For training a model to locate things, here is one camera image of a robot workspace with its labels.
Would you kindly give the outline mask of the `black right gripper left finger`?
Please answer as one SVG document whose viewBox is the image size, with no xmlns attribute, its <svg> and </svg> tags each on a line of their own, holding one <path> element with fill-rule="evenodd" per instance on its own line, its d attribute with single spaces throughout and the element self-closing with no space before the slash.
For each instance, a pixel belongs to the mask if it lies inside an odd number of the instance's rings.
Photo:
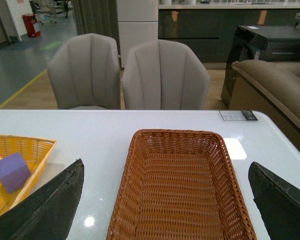
<svg viewBox="0 0 300 240">
<path fill-rule="evenodd" d="M 85 166 L 77 159 L 0 216 L 0 240 L 65 240 L 81 199 Z"/>
</svg>

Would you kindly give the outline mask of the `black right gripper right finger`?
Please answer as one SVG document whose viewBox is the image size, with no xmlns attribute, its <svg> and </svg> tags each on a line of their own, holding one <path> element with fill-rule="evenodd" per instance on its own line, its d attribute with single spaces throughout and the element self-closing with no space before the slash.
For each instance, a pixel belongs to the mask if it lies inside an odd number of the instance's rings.
<svg viewBox="0 0 300 240">
<path fill-rule="evenodd" d="M 269 237 L 300 240 L 300 189 L 255 161 L 248 180 Z"/>
</svg>

